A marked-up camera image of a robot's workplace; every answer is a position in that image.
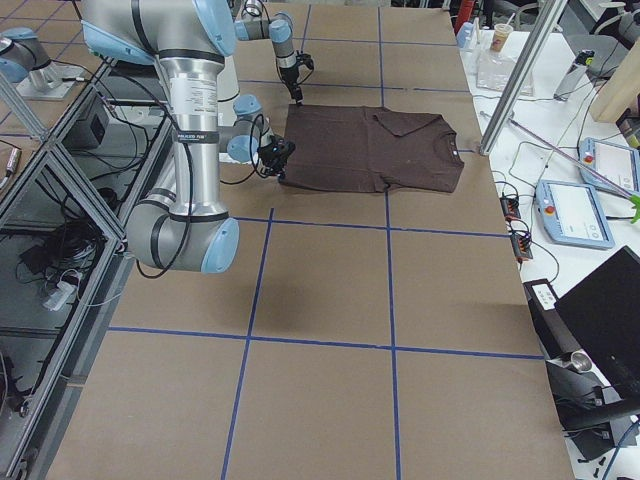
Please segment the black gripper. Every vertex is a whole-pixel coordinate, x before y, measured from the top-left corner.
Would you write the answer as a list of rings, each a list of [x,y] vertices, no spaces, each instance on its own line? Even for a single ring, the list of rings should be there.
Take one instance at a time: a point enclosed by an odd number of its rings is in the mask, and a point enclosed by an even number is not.
[[[281,68],[280,78],[282,83],[287,88],[292,100],[295,100],[295,105],[300,107],[303,103],[303,93],[300,86],[300,74],[298,67]]]
[[[283,177],[291,150],[269,150],[267,152],[267,175],[273,177]]]

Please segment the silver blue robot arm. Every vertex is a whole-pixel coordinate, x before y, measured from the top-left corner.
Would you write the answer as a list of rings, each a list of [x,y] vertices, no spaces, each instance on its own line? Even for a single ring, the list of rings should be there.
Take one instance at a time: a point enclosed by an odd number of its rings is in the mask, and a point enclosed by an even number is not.
[[[312,57],[294,48],[293,20],[287,12],[268,13],[264,1],[245,1],[234,21],[236,38],[240,41],[268,39],[275,56],[276,72],[280,82],[287,88],[296,105],[303,102],[302,84],[305,81],[300,68],[314,71]]]
[[[239,19],[225,1],[87,1],[82,15],[93,52],[155,68],[174,127],[172,154],[127,222],[130,252],[162,272],[226,271],[239,225],[220,198],[220,155],[276,176],[294,144],[273,132],[256,97],[224,85],[236,81],[237,44],[268,39],[284,85],[301,100],[299,67],[307,56],[293,47],[291,17],[268,16],[257,1]]]

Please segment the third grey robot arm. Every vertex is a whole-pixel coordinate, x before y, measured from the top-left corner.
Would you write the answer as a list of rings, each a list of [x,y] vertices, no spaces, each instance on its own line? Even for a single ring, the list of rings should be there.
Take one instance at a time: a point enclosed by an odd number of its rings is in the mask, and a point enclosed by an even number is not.
[[[27,27],[1,32],[1,73],[30,100],[62,100],[84,81],[81,67],[56,63]]]

